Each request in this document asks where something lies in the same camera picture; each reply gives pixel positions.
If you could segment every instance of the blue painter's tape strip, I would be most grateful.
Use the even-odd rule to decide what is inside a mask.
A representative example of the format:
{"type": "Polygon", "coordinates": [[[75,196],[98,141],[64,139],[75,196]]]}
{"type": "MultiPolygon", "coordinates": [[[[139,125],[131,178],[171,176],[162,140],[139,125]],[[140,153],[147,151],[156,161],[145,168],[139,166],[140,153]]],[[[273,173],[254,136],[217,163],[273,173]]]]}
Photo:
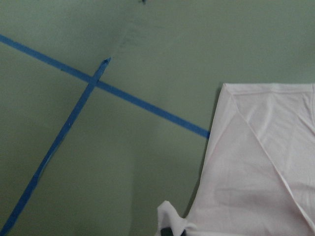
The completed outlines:
{"type": "Polygon", "coordinates": [[[73,75],[73,76],[75,76],[75,77],[77,77],[77,78],[79,78],[85,82],[89,82],[91,79],[91,77],[89,75],[87,75],[87,74],[85,74],[79,70],[76,70],[76,69],[74,69],[74,68],[72,68],[66,64],[63,64],[63,63],[61,63],[55,59],[52,59],[52,58],[50,58],[50,57],[48,57],[48,56],[46,56],[40,52],[37,52],[37,51],[27,47],[27,46],[24,46],[18,42],[15,42],[12,39],[9,39],[9,38],[1,35],[1,34],[0,34],[0,42],[7,44],[8,46],[11,46],[12,48],[15,48],[15,49],[31,56],[31,57],[34,57],[34,58],[44,62],[44,63],[52,65],[53,67],[58,68],[59,70],[64,71],[70,75],[73,75]]]}
{"type": "Polygon", "coordinates": [[[184,120],[184,119],[182,119],[176,115],[173,115],[173,114],[171,114],[165,110],[162,110],[159,107],[156,107],[156,106],[154,106],[148,102],[145,102],[145,101],[143,101],[143,100],[141,100],[135,96],[132,96],[131,94],[128,94],[128,93],[126,93],[126,92],[124,92],[124,91],[122,91],[122,90],[120,90],[114,86],[111,86],[111,85],[104,83],[102,81],[98,81],[96,86],[98,88],[103,89],[103,90],[105,90],[105,91],[107,91],[107,92],[109,92],[115,96],[118,96],[118,97],[120,97],[120,98],[122,98],[128,102],[131,102],[132,104],[137,105],[137,106],[139,106],[139,107],[141,107],[141,108],[143,108],[149,112],[152,112],[152,113],[154,113],[160,117],[163,117],[163,118],[165,118],[165,119],[167,119],[167,120],[169,120],[169,121],[171,121],[171,122],[173,122],[173,123],[175,123],[181,127],[184,127],[184,128],[186,128],[186,129],[188,129],[188,130],[190,130],[196,134],[199,134],[202,137],[205,137],[208,139],[210,136],[210,133],[208,130],[205,130],[205,129],[203,129],[203,128],[201,128],[201,127],[199,127],[193,123],[190,123],[189,121],[186,121],[186,120],[184,120]]]}
{"type": "Polygon", "coordinates": [[[33,190],[36,188],[37,183],[39,181],[39,178],[44,171],[46,165],[48,164],[49,160],[53,156],[53,154],[56,152],[58,149],[59,145],[63,141],[64,137],[67,135],[69,132],[70,128],[72,127],[73,123],[79,116],[83,106],[87,102],[91,92],[93,89],[96,87],[98,80],[100,79],[101,75],[103,74],[105,68],[107,67],[110,59],[107,59],[101,63],[99,66],[98,70],[95,72],[94,76],[91,77],[91,80],[87,87],[85,88],[84,92],[82,93],[79,101],[73,108],[71,114],[69,115],[67,121],[64,123],[63,127],[61,128],[59,134],[57,135],[56,139],[54,140],[53,144],[49,148],[46,156],[40,163],[39,167],[37,168],[35,174],[31,178],[30,182],[28,183],[26,189],[24,190],[22,196],[20,197],[17,205],[15,206],[14,210],[12,211],[11,215],[9,216],[7,222],[5,223],[4,227],[0,231],[0,236],[5,236],[11,228],[14,226],[17,218],[21,214],[22,210],[24,209],[26,203],[30,199],[33,190]]]}

